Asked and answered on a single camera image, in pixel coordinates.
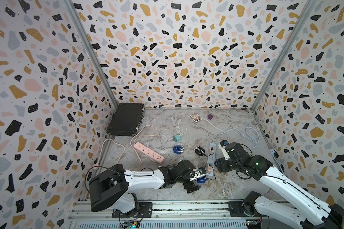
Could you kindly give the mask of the pink power strip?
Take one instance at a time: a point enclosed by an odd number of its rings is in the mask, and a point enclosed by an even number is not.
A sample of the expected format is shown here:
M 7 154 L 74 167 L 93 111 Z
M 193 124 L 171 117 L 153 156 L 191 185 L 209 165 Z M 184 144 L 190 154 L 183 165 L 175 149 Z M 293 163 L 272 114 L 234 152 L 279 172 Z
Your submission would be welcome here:
M 164 156 L 160 155 L 159 153 L 155 152 L 154 150 L 148 148 L 147 146 L 145 146 L 139 142 L 135 143 L 134 148 L 136 150 L 140 151 L 141 153 L 145 154 L 149 158 L 153 159 L 154 161 L 156 161 L 159 164 L 163 163 L 163 161 L 165 159 Z

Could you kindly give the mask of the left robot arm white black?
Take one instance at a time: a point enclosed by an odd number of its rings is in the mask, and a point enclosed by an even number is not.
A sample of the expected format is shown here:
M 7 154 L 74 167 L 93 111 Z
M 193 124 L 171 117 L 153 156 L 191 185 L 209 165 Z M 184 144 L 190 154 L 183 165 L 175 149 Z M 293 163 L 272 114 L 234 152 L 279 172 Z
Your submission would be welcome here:
M 206 175 L 204 167 L 196 168 L 189 160 L 159 167 L 156 170 L 131 171 L 116 164 L 88 182 L 92 212 L 108 208 L 124 218 L 141 217 L 146 208 L 139 203 L 135 191 L 142 189 L 170 189 L 181 183 L 187 193 L 200 189 L 196 180 Z

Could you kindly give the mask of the card box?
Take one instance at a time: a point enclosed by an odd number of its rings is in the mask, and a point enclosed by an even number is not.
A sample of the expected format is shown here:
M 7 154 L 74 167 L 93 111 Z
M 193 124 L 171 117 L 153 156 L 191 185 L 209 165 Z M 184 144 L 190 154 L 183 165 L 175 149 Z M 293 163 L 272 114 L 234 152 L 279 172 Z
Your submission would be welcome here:
M 197 114 L 197 113 L 192 113 L 192 114 L 190 114 L 190 117 L 193 119 L 193 121 L 194 121 L 195 123 L 197 123 L 197 122 L 199 122 L 199 121 L 202 120 L 202 118 L 200 117 L 200 115 Z

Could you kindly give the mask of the teal USB charger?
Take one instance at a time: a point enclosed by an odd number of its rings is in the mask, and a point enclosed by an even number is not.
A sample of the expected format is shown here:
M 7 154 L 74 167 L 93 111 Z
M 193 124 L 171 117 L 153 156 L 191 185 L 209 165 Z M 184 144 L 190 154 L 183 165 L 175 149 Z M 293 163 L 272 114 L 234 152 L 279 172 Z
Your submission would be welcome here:
M 174 142 L 179 142 L 181 140 L 181 136 L 180 135 L 174 135 L 173 140 L 174 140 Z

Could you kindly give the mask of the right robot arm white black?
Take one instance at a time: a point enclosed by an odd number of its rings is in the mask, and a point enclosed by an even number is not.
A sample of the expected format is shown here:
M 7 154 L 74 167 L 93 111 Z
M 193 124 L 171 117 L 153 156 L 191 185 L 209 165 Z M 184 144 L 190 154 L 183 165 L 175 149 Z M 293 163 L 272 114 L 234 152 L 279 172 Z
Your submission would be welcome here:
M 251 156 L 245 145 L 223 140 L 219 144 L 223 158 L 215 161 L 220 173 L 235 171 L 245 178 L 270 187 L 292 207 L 269 200 L 258 192 L 250 192 L 242 202 L 247 216 L 268 216 L 296 229 L 341 229 L 344 225 L 344 209 L 338 204 L 328 203 L 309 194 L 287 178 L 269 160 L 261 155 Z

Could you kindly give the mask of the black briefcase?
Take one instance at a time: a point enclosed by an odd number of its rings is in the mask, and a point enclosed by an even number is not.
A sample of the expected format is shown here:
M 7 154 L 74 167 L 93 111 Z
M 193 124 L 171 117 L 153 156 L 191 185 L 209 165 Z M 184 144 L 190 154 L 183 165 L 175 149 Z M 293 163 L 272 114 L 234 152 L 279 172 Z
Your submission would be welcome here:
M 107 134 L 113 136 L 136 136 L 144 119 L 144 104 L 120 103 L 112 116 Z

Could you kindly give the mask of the grey-blue power strip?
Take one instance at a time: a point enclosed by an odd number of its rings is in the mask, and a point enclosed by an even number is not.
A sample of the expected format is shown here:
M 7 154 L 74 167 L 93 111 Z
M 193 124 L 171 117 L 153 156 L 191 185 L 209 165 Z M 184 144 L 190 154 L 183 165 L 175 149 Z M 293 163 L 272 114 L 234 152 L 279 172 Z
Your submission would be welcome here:
M 211 147 L 211 146 L 214 146 L 214 147 L 215 147 L 215 151 L 214 151 L 213 154 L 210 154 L 210 147 Z M 217 145 L 216 145 L 215 143 L 210 143 L 210 146 L 209 146 L 209 149 L 208 149 L 208 152 L 207 152 L 208 158 L 207 158 L 206 167 L 207 167 L 208 164 L 211 164 L 211 165 L 213 166 L 213 171 L 214 171 L 214 168 L 215 168 L 214 163 L 215 163 L 215 160 L 216 160 L 216 148 L 217 148 Z M 208 175 L 206 174 L 206 177 L 207 177 L 207 178 L 213 178 L 213 176 L 214 176 L 214 174 L 213 174 L 212 176 L 208 176 Z

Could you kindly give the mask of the blue shaver with white stripes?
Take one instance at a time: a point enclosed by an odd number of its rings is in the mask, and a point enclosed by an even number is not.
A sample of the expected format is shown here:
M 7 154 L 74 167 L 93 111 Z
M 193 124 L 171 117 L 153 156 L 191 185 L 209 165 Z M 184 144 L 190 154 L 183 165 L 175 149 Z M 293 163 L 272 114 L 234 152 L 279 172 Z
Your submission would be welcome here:
M 184 147 L 183 146 L 174 146 L 173 152 L 175 154 L 182 154 L 184 152 Z

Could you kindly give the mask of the pink charger near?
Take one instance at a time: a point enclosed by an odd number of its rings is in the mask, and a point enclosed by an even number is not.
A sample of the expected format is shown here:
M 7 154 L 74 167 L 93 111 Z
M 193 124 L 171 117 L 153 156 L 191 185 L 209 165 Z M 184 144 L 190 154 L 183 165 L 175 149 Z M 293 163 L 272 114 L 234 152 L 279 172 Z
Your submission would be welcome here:
M 213 172 L 213 166 L 211 164 L 208 164 L 206 167 L 207 175 L 212 176 L 214 174 Z

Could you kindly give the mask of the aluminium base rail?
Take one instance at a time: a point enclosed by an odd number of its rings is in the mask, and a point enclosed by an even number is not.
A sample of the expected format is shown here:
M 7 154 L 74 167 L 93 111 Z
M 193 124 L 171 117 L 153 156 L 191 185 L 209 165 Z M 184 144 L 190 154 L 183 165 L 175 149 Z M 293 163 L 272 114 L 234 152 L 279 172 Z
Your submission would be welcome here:
M 288 229 L 272 216 L 244 213 L 241 200 L 142 200 L 127 218 L 108 208 L 92 212 L 89 201 L 76 202 L 68 229 Z

